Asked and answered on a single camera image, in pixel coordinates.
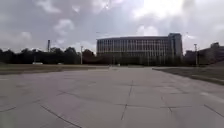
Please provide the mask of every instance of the pole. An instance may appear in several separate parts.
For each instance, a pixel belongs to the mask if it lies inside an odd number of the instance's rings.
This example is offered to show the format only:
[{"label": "pole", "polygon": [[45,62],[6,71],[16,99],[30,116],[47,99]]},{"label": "pole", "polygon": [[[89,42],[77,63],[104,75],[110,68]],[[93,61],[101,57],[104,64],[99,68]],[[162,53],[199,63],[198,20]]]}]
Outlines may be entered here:
[{"label": "pole", "polygon": [[81,46],[81,65],[82,65],[82,48],[83,48],[83,46]]},{"label": "pole", "polygon": [[198,67],[198,49],[197,49],[197,44],[194,44],[194,48],[195,48],[195,64],[196,64],[196,67]]}]

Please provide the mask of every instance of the paved plaza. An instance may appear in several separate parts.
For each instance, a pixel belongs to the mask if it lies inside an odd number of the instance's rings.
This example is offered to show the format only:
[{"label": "paved plaza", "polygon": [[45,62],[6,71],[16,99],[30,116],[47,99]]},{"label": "paved plaza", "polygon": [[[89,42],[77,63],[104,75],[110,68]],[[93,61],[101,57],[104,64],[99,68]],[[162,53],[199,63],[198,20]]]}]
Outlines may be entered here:
[{"label": "paved plaza", "polygon": [[224,86],[151,68],[5,75],[0,128],[224,128]]}]

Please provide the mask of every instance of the lawn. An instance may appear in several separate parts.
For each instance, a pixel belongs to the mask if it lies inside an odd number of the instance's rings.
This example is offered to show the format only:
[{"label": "lawn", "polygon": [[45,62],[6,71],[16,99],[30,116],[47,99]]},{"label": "lawn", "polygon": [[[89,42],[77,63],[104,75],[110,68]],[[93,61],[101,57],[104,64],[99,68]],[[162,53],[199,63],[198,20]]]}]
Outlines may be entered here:
[{"label": "lawn", "polygon": [[60,72],[73,70],[89,70],[106,68],[103,66],[87,65],[32,65],[32,64],[2,64],[0,65],[0,75],[22,74],[22,73],[43,73],[43,72]]},{"label": "lawn", "polygon": [[224,68],[165,68],[155,70],[224,85]]}]

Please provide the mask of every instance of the building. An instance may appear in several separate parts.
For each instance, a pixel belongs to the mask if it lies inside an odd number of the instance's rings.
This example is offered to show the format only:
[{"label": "building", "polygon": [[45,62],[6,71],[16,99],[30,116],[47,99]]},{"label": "building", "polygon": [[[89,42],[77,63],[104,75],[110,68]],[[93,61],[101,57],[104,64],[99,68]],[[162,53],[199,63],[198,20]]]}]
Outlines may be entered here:
[{"label": "building", "polygon": [[166,60],[182,59],[182,36],[118,37],[97,40],[97,56],[108,59],[108,63],[121,63],[126,59],[138,63],[165,63]]},{"label": "building", "polygon": [[187,51],[184,60],[185,62],[194,65],[196,63],[196,55],[200,65],[208,65],[224,60],[224,46],[220,46],[218,42],[211,44],[209,48],[197,51]]}]

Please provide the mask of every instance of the cloudy sky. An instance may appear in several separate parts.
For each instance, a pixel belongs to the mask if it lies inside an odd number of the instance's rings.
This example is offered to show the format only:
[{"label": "cloudy sky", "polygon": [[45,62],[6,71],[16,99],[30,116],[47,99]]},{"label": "cloudy sky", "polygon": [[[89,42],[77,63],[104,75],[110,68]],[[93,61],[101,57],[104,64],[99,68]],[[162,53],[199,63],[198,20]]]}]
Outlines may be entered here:
[{"label": "cloudy sky", "polygon": [[224,45],[223,0],[0,0],[0,48],[45,50],[80,45],[96,51],[102,37],[180,32],[184,50]]}]

